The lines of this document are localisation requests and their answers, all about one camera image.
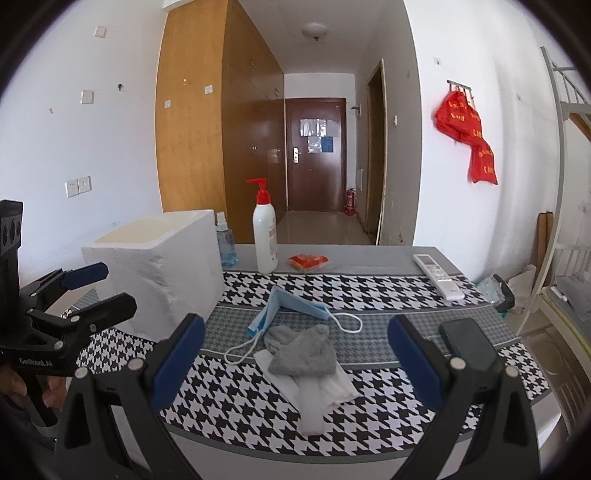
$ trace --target ear loop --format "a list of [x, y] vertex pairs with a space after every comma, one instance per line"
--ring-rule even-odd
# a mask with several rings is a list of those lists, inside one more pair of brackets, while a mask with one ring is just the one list
[[[328, 307], [328, 305], [326, 305], [326, 311], [329, 313], [329, 317], [332, 318], [335, 321], [335, 323], [337, 324], [337, 327], [339, 327], [339, 329], [342, 332], [345, 332], [345, 333], [359, 333], [361, 330], [363, 330], [363, 320], [361, 320], [359, 317], [357, 317], [357, 315], [353, 315], [352, 313], [345, 313], [345, 312], [332, 313], [330, 311], [330, 308]], [[343, 328], [343, 326], [339, 322], [339, 319], [337, 318], [337, 315], [342, 316], [342, 317], [354, 318], [355, 320], [357, 320], [359, 322], [359, 328], [357, 330], [347, 330], [347, 329]]]
[[[263, 333], [263, 332], [262, 332], [262, 330], [259, 330], [259, 331], [256, 333], [256, 335], [254, 336], [254, 338], [251, 338], [250, 340], [248, 340], [248, 341], [244, 342], [244, 343], [243, 343], [243, 344], [241, 344], [241, 345], [238, 345], [238, 346], [233, 346], [232, 348], [228, 349], [228, 350], [226, 351], [226, 353], [224, 353], [224, 354], [223, 354], [223, 359], [224, 359], [224, 360], [225, 360], [225, 361], [228, 363], [228, 365], [239, 365], [239, 364], [241, 364], [241, 363], [244, 361], [244, 359], [245, 359], [245, 358], [246, 358], [248, 355], [250, 355], [250, 354], [252, 353], [252, 351], [255, 349], [255, 347], [256, 347], [256, 345], [257, 345], [257, 343], [258, 343], [259, 339], [261, 338], [261, 335], [262, 335], [262, 333]], [[239, 361], [237, 361], [237, 362], [232, 362], [232, 361], [228, 360], [228, 354], [229, 354], [230, 352], [233, 352], [234, 350], [240, 350], [240, 348], [246, 347], [246, 345], [248, 345], [249, 343], [252, 343], [252, 345], [251, 345], [250, 349], [248, 350], [248, 352], [246, 352], [244, 355], [242, 355], [242, 358], [241, 358]]]

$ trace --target pump bottle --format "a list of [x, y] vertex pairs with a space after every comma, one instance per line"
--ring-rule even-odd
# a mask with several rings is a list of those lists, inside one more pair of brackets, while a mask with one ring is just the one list
[[275, 209], [271, 205], [271, 195], [267, 191], [267, 179], [252, 179], [248, 183], [258, 183], [256, 208], [252, 214], [252, 227], [255, 234], [256, 264], [258, 271], [268, 275], [277, 268], [277, 225]]

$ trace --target red fire extinguisher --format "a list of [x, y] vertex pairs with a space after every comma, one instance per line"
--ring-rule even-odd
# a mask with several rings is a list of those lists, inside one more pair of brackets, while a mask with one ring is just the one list
[[355, 189], [347, 190], [347, 205], [345, 213], [347, 216], [355, 215]]

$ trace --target bunk bed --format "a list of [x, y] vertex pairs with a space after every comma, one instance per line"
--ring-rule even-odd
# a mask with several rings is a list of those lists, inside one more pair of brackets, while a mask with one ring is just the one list
[[[576, 69], [556, 65], [545, 47], [542, 47], [542, 53], [550, 75], [558, 115], [560, 140], [558, 197], [548, 248], [517, 334], [521, 335], [531, 313], [541, 310], [578, 360], [587, 377], [585, 380], [591, 381], [591, 318], [578, 315], [567, 298], [556, 290], [557, 278], [572, 276], [582, 278], [591, 267], [591, 245], [566, 245], [558, 242], [564, 214], [564, 183], [567, 173], [566, 122], [573, 122], [591, 141], [591, 105], [569, 76], [569, 72], [575, 72]], [[564, 85], [564, 90], [561, 86], [559, 88], [559, 82]], [[555, 390], [557, 390], [567, 426], [573, 425], [584, 408], [587, 396], [585, 391], [588, 388], [582, 387], [576, 376], [573, 376], [572, 380], [558, 385]]]

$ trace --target blue surgical mask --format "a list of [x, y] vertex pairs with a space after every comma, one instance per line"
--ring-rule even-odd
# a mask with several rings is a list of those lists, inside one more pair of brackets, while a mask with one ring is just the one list
[[[361, 319], [351, 313], [331, 313], [328, 305], [325, 305], [324, 303], [314, 303], [309, 300], [301, 299], [296, 297], [293, 293], [289, 293], [287, 290], [284, 290], [283, 288], [273, 286], [271, 293], [269, 294], [267, 305], [265, 305], [265, 308], [263, 308], [261, 312], [254, 318], [246, 330], [246, 335], [248, 335], [251, 339], [241, 345], [230, 348], [226, 353], [224, 353], [224, 360], [230, 365], [237, 365], [240, 364], [248, 355], [250, 355], [255, 349], [257, 342], [271, 326], [275, 315], [282, 307], [288, 310], [310, 315], [320, 320], [328, 320], [329, 318], [332, 318], [338, 325], [339, 329], [345, 333], [359, 333], [363, 328], [363, 322]], [[359, 322], [359, 328], [357, 330], [344, 329], [337, 320], [337, 315], [356, 319]], [[245, 353], [238, 362], [231, 362], [228, 360], [228, 354], [230, 352], [243, 348], [250, 343], [252, 343], [250, 350]]]

